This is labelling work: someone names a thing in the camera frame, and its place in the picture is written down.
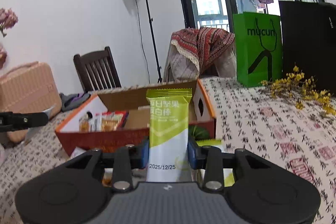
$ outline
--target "patterned tablecloth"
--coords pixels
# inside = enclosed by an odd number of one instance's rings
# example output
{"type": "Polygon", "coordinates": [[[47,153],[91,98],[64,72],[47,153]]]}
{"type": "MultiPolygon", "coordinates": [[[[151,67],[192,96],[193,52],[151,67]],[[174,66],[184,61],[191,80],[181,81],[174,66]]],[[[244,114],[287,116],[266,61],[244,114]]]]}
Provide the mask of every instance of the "patterned tablecloth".
{"type": "MultiPolygon", "coordinates": [[[[336,224],[336,119],[322,119],[313,103],[297,110],[235,80],[214,77],[203,79],[203,84],[224,148],[233,152],[243,147],[310,181],[322,199],[315,223],[336,224]]],[[[9,151],[0,167],[1,224],[22,223],[14,204],[17,189],[68,158],[54,133],[66,115],[56,116],[28,145],[9,151]]]]}

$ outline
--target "wooden chair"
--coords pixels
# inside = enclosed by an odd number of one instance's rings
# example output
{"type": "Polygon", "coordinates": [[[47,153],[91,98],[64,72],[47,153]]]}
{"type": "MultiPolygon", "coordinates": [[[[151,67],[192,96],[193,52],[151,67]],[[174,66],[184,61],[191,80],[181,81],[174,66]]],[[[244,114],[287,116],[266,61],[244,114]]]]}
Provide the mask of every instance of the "wooden chair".
{"type": "Polygon", "coordinates": [[[110,47],[73,57],[84,92],[121,87],[110,47]]]}

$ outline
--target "snack package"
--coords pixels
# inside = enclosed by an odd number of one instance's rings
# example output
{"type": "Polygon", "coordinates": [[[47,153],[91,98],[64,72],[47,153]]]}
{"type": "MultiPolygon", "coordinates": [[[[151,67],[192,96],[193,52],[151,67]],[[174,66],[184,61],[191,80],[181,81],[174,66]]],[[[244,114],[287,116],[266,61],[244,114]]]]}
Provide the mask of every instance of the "snack package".
{"type": "Polygon", "coordinates": [[[188,162],[192,89],[147,90],[151,105],[147,181],[191,181],[188,162]]]}
{"type": "Polygon", "coordinates": [[[79,120],[79,131],[87,132],[108,132],[124,126],[128,111],[115,111],[97,113],[94,118],[84,115],[79,120]]]}
{"type": "Polygon", "coordinates": [[[89,116],[85,113],[79,119],[79,132],[80,133],[87,133],[90,131],[90,124],[89,124],[89,116]]]}
{"type": "MultiPolygon", "coordinates": [[[[222,153],[226,152],[223,148],[221,140],[203,140],[203,141],[196,141],[196,143],[198,144],[198,146],[211,145],[211,146],[219,148],[222,151],[222,153]]],[[[199,182],[202,183],[204,175],[205,175],[205,170],[202,169],[200,170],[200,172],[202,176],[201,178],[202,181],[199,181],[199,182]]],[[[230,187],[234,185],[235,179],[233,177],[232,169],[223,168],[223,175],[224,175],[224,186],[225,187],[230,187]]]]}

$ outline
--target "red patterned blanket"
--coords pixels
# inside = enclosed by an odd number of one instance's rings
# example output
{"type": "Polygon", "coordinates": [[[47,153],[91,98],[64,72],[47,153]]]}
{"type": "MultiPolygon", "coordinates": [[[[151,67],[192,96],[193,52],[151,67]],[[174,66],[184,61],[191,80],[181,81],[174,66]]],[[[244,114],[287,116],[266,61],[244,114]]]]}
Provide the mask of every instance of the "red patterned blanket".
{"type": "Polygon", "coordinates": [[[223,29],[201,27],[172,33],[171,43],[190,59],[201,74],[234,42],[235,34],[223,29]]]}

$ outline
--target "green snack wrapper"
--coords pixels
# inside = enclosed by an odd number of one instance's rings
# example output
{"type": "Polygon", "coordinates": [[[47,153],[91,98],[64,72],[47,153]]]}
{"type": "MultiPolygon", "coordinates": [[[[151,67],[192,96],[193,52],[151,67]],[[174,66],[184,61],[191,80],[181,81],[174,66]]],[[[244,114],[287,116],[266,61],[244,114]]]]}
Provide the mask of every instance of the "green snack wrapper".
{"type": "Polygon", "coordinates": [[[190,181],[189,102],[192,89],[147,90],[151,105],[147,181],[190,181]]]}
{"type": "MultiPolygon", "coordinates": [[[[211,145],[211,146],[219,148],[222,151],[222,153],[225,152],[221,140],[209,139],[209,140],[196,141],[196,143],[198,144],[198,146],[211,145]]],[[[204,175],[205,175],[205,170],[201,170],[200,172],[201,172],[201,176],[203,180],[204,175]]],[[[234,185],[235,179],[233,177],[232,169],[224,168],[223,175],[224,175],[224,186],[225,187],[230,187],[234,185]]]]}

